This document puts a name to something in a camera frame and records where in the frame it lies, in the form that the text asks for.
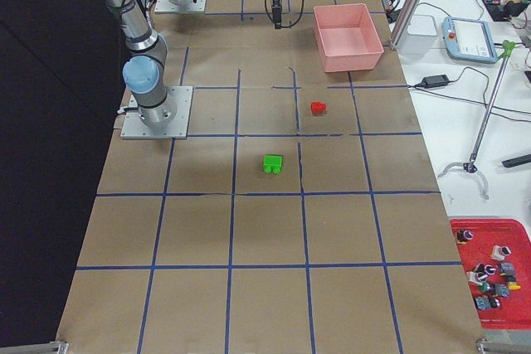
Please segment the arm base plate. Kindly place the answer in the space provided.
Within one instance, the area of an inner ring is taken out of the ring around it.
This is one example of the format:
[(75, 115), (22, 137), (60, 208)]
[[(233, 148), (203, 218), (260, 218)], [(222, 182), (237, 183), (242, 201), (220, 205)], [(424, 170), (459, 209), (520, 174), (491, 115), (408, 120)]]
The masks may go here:
[(207, 0), (157, 0), (156, 14), (194, 14), (206, 11)]
[(139, 107), (129, 96), (120, 137), (123, 139), (186, 139), (192, 106), (192, 86), (167, 87), (166, 100), (158, 107)]

